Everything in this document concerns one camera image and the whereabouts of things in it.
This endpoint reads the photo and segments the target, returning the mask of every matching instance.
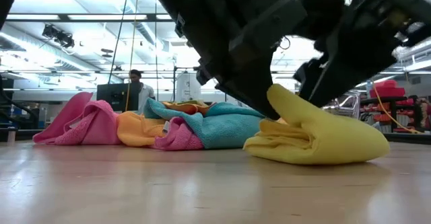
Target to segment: orange towel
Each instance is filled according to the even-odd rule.
[[[165,120],[146,119],[133,112],[124,112],[117,117],[118,138],[127,146],[143,147],[153,145],[156,137],[164,137]]]
[[[209,108],[211,107],[197,100],[191,100],[182,103],[163,102],[163,105],[171,110],[177,110],[187,114],[195,114],[200,112],[202,115],[206,115]]]

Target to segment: blue towel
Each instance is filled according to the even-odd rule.
[[[151,98],[147,100],[143,114],[146,118],[154,119],[170,120],[175,116],[184,118],[206,149],[242,148],[245,141],[259,131],[259,122],[263,118],[255,110],[226,102],[212,106],[205,117],[201,113],[189,115],[167,109]]]

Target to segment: white shirt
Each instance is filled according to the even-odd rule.
[[[142,83],[141,91],[139,92],[139,105],[137,109],[137,114],[143,114],[143,108],[145,107],[145,103],[147,103],[148,98],[153,98],[154,96],[154,89]]]

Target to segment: floor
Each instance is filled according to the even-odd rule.
[[[429,223],[431,146],[300,167],[241,150],[0,146],[0,223]]]

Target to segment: black robotic arm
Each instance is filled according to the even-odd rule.
[[[319,107],[395,63],[397,46],[431,36],[431,5],[424,0],[159,1],[176,22],[176,33],[201,56],[199,82],[216,78],[216,88],[272,119],[279,116],[266,91],[283,36],[314,40],[323,53],[294,76],[302,83],[300,96]],[[416,22],[423,26],[409,32]]]

